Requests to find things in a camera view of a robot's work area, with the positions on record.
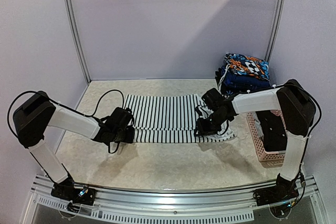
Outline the black white striped shirt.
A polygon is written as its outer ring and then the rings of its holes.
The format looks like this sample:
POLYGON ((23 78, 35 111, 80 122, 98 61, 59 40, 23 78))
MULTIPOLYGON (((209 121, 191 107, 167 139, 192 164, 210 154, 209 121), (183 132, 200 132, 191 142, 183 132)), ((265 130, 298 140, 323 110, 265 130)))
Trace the black white striped shirt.
POLYGON ((195 136, 198 105, 206 106, 198 94, 175 97, 128 94, 124 107, 131 109, 135 119, 135 143, 216 143, 235 138, 230 128, 222 136, 195 136))

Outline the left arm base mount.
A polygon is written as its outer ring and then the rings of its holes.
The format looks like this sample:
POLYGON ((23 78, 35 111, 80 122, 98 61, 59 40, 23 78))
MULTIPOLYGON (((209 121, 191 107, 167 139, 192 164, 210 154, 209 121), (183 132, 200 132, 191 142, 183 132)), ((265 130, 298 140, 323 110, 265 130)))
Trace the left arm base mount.
POLYGON ((61 183, 54 183, 51 195, 53 197, 71 201, 73 204, 92 206, 96 198, 97 190, 88 186, 75 187, 72 177, 66 178, 61 183))

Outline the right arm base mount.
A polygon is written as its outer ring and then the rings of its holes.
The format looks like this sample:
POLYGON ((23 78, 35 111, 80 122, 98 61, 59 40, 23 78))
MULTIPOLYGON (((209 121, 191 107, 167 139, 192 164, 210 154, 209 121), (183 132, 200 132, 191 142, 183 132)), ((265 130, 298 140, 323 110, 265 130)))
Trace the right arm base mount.
POLYGON ((294 199, 289 203, 289 207, 294 207, 304 196, 306 188, 306 181, 304 174, 300 171, 293 180, 286 180, 280 174, 276 178, 274 186, 256 189, 253 192, 253 199, 256 201, 257 206, 270 205, 278 202, 287 202, 294 199), (302 193, 296 186, 296 180, 300 179, 302 186, 302 193))

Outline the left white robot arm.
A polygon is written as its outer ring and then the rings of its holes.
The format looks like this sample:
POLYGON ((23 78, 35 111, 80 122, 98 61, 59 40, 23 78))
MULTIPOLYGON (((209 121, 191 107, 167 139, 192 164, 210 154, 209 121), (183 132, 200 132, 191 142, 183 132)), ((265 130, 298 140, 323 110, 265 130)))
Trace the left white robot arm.
POLYGON ((8 125, 21 145, 44 170, 57 190, 67 200, 78 195, 72 177, 45 142, 44 133, 48 127, 62 129, 105 144, 132 143, 135 122, 131 109, 117 107, 111 115, 97 118, 86 115, 51 99, 44 91, 31 91, 32 96, 7 116, 13 121, 8 125))

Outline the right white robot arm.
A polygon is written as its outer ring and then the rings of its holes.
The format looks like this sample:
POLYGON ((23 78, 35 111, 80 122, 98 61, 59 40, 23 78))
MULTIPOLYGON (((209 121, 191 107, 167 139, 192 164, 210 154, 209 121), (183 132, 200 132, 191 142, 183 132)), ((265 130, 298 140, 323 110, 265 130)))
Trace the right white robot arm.
POLYGON ((242 113, 280 111, 285 123, 287 147, 279 177, 293 181, 299 174, 307 149, 309 131, 316 113, 313 98, 295 79, 264 90, 243 92, 224 98, 215 88, 202 100, 212 113, 196 121, 195 136, 218 133, 222 124, 242 113))

